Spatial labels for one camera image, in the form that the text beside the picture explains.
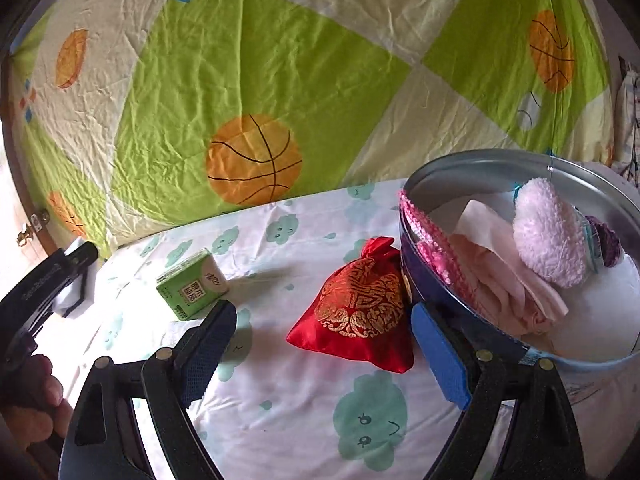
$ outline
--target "purple crocheted item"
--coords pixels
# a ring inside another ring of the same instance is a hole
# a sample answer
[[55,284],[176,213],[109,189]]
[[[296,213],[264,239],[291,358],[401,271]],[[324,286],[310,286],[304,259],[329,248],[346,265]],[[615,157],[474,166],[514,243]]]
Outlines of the purple crocheted item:
[[600,239],[600,250],[602,250],[602,261],[605,267],[613,267],[620,261],[622,247],[615,232],[609,229],[604,222],[600,222],[595,216],[585,216],[591,228],[598,234]]

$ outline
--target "printed ball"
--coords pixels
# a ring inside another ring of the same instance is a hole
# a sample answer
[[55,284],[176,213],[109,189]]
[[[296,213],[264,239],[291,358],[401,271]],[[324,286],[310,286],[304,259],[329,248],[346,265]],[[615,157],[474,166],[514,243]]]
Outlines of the printed ball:
[[529,27],[529,53],[546,88],[557,94],[574,78],[574,53],[549,9],[537,13]]
[[238,205],[279,199],[298,179],[301,168],[293,132],[261,114],[236,117],[221,126],[206,158],[213,191]]
[[56,61],[57,87],[69,88],[78,79],[84,61],[87,33],[85,28],[74,30],[60,47]]
[[69,204],[64,196],[62,196],[62,193],[59,191],[52,191],[47,196],[47,201],[51,205],[55,215],[62,221],[69,231],[76,236],[85,239],[87,238],[82,220],[78,217],[71,204]]

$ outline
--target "green tissue package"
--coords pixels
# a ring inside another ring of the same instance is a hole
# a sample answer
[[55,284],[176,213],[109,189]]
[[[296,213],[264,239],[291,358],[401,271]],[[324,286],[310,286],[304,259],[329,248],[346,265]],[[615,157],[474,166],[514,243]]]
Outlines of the green tissue package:
[[229,286],[211,253],[202,249],[160,276],[156,289],[184,321],[216,301]]

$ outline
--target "human hand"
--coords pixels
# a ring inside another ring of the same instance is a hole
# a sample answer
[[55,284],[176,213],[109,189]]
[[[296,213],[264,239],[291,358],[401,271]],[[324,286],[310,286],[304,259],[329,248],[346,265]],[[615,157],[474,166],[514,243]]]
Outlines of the human hand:
[[35,442],[47,440],[55,431],[66,437],[73,409],[63,399],[60,381],[51,375],[53,365],[42,354],[29,357],[20,370],[18,380],[23,391],[31,394],[47,411],[21,406],[3,406],[0,413],[18,446],[26,450]]

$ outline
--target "beige cloth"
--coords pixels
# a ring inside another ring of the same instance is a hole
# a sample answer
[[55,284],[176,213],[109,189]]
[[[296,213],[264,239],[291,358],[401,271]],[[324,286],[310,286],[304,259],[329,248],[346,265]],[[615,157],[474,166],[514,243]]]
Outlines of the beige cloth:
[[449,241],[479,313],[507,334],[542,334],[567,314],[555,289],[521,261],[511,224],[485,204],[467,204]]

